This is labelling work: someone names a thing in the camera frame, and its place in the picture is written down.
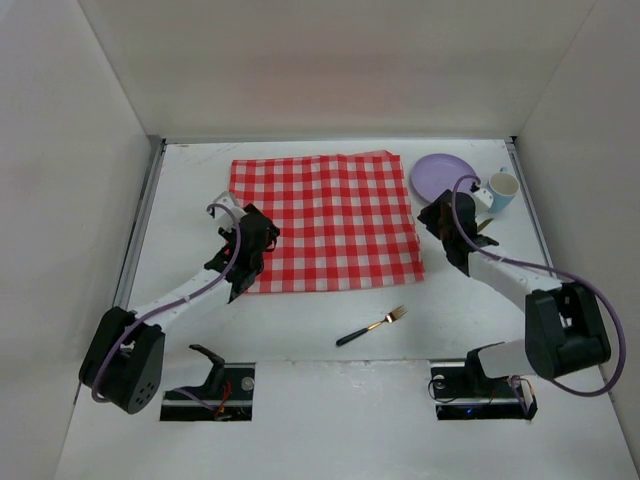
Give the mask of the gold knife dark handle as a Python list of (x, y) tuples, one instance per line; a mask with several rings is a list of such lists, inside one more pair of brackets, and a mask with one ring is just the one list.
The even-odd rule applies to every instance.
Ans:
[(487, 218), (477, 225), (477, 233), (480, 234), (493, 222), (493, 218)]

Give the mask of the lilac plastic plate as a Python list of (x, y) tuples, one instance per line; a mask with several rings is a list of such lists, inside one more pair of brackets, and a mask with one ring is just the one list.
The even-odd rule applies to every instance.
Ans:
[(430, 154), (419, 159), (411, 169), (410, 182), (425, 202), (434, 202), (446, 190), (452, 190), (460, 177), (476, 176), (471, 165), (461, 158), (446, 154)]

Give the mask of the red white checkered cloth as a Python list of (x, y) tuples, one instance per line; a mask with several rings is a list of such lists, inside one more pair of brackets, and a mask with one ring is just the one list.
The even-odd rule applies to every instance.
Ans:
[(230, 190), (280, 230), (255, 294), (361, 290), (425, 278), (397, 154), (237, 159)]

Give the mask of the light blue mug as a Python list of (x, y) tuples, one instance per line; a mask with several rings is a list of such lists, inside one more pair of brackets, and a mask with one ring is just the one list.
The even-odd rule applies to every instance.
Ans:
[(520, 182), (507, 167), (502, 167), (487, 181), (486, 188), (492, 195), (491, 214), (503, 211), (520, 191)]

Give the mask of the gold fork dark green handle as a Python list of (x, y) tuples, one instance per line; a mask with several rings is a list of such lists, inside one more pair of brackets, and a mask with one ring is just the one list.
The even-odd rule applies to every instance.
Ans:
[(335, 342), (335, 346), (336, 347), (342, 347), (352, 341), (354, 341), (355, 339), (365, 335), (366, 333), (380, 327), (383, 324), (390, 324), (390, 323), (394, 323), (396, 321), (398, 321), (399, 319), (401, 319), (402, 317), (404, 317), (407, 313), (407, 309), (405, 306), (399, 306), (395, 309), (393, 309), (391, 312), (387, 313), (385, 315), (385, 317), (380, 320), (377, 321), (369, 326), (363, 327), (359, 330), (356, 330), (348, 335), (345, 335), (341, 338), (339, 338), (336, 342)]

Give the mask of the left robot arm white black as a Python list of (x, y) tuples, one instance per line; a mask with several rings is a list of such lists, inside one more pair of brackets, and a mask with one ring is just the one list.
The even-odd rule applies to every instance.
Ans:
[(200, 306), (217, 310), (243, 295), (263, 272), (264, 256), (276, 249), (280, 229), (256, 206), (240, 206), (225, 192), (207, 206), (219, 250), (183, 285), (141, 307), (114, 306), (98, 325), (79, 371), (92, 400), (133, 415), (145, 408), (163, 378), (170, 329)]

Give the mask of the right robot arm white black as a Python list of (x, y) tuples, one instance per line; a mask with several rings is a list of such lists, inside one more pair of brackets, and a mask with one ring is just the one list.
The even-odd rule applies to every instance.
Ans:
[(553, 381), (610, 360), (596, 295), (581, 282), (543, 274), (541, 265), (510, 260), (496, 240), (478, 233), (470, 195), (447, 190), (421, 210), (418, 220), (441, 241), (451, 265), (491, 287), (524, 315), (523, 339), (467, 353), (465, 375), (475, 390), (512, 376)]

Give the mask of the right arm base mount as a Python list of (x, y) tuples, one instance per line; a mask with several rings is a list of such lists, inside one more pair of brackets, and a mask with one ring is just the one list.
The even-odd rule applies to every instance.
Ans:
[(428, 393), (439, 421), (531, 421), (538, 402), (528, 379), (509, 376), (473, 385), (463, 361), (430, 366)]

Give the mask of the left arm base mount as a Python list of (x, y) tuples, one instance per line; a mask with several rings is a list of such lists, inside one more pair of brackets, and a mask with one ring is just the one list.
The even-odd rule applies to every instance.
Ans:
[(254, 363), (228, 362), (200, 344), (165, 370), (162, 422), (249, 422), (256, 381)]

